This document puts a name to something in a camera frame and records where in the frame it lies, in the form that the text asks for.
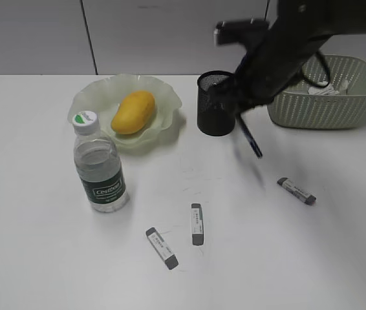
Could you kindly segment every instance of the basket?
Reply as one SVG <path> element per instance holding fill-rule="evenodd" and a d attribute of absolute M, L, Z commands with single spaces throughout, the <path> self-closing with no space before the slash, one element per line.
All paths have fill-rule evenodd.
<path fill-rule="evenodd" d="M 289 87 L 268 106 L 271 120 L 283 127 L 302 129 L 347 129 L 356 127 L 366 116 L 366 62 L 356 57 L 325 56 L 335 89 L 349 81 L 347 95 L 308 94 L 304 81 Z M 327 79 L 315 57 L 304 65 L 305 74 L 316 83 Z"/>

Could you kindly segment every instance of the pen holder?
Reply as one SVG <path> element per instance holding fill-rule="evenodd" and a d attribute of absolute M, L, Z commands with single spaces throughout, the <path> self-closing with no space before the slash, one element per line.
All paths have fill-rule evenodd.
<path fill-rule="evenodd" d="M 208 89 L 230 77 L 232 73 L 210 71 L 203 73 L 197 80 L 197 127 L 209 136 L 225 136 L 235 126 L 235 116 L 229 115 L 220 102 L 213 100 Z"/>

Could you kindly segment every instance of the black robotic arm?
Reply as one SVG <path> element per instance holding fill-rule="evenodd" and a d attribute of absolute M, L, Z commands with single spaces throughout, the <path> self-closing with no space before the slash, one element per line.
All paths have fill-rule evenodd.
<path fill-rule="evenodd" d="M 267 105 L 304 78 L 303 64 L 336 34 L 366 34 L 366 0 L 279 0 L 278 18 L 221 22 L 218 45 L 240 43 L 246 55 L 234 75 L 210 88 L 229 113 Z"/>

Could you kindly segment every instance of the plastic bottle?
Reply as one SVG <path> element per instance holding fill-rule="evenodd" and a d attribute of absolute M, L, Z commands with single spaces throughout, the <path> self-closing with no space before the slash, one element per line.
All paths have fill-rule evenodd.
<path fill-rule="evenodd" d="M 74 162 L 91 206 L 100 212 L 121 209 L 128 194 L 114 142 L 101 131 L 94 112 L 76 114 L 72 124 L 77 135 Z"/>

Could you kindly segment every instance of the bottle cap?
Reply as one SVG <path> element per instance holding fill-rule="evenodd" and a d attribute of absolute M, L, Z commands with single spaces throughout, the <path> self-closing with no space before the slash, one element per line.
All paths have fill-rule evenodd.
<path fill-rule="evenodd" d="M 82 111 L 72 118 L 72 126 L 76 134 L 88 136 L 100 129 L 98 116 L 93 111 Z"/>

